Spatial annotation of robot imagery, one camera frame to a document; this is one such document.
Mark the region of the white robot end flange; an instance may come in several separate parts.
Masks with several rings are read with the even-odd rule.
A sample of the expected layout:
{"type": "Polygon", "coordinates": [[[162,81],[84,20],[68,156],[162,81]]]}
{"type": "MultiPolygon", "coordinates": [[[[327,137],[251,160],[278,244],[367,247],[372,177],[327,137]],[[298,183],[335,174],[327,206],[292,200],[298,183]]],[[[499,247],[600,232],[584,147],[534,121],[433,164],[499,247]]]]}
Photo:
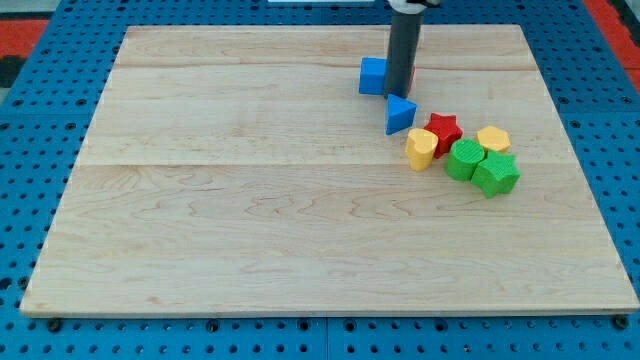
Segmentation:
{"type": "Polygon", "coordinates": [[[402,14],[419,14],[427,8],[438,7],[442,0],[388,0],[391,8],[402,14]]]}

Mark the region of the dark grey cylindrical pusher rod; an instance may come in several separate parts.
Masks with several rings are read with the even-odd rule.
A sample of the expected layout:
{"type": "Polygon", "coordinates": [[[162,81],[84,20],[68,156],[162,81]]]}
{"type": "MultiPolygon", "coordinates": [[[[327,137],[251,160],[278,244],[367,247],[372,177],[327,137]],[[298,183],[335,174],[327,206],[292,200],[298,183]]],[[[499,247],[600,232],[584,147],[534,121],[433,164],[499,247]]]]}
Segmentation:
{"type": "Polygon", "coordinates": [[[423,12],[394,10],[391,18],[383,96],[406,98],[410,91],[423,12]]]}

